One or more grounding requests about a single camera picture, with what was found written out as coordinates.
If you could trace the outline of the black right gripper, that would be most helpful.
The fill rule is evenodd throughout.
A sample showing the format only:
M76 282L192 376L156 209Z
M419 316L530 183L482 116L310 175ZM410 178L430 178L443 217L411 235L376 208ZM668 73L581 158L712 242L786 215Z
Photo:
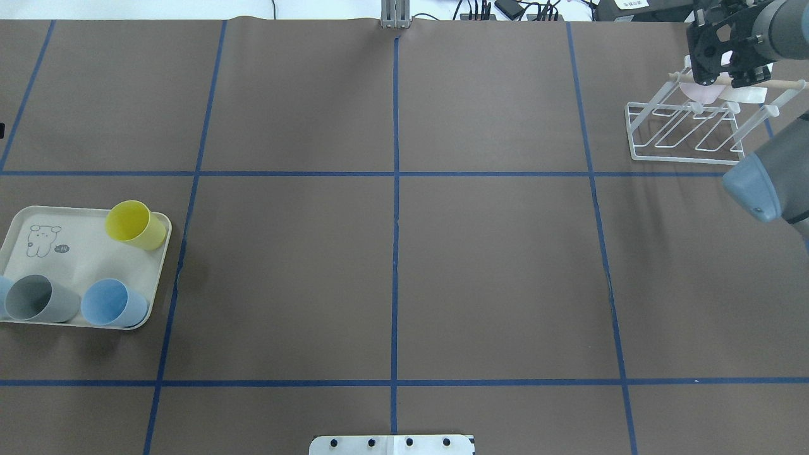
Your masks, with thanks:
M772 63L756 50L765 32L754 31L757 18L772 1L693 1L694 20L686 29L694 83L712 85L721 74L734 88L772 78Z

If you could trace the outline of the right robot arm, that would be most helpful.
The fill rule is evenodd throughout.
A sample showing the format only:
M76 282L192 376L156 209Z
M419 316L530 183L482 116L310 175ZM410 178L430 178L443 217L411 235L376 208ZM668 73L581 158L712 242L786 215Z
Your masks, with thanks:
M806 1L694 1L686 30L694 82L734 88L771 80L770 65L807 60ZM722 179L726 193L760 222L782 219L807 239L807 113L794 118Z

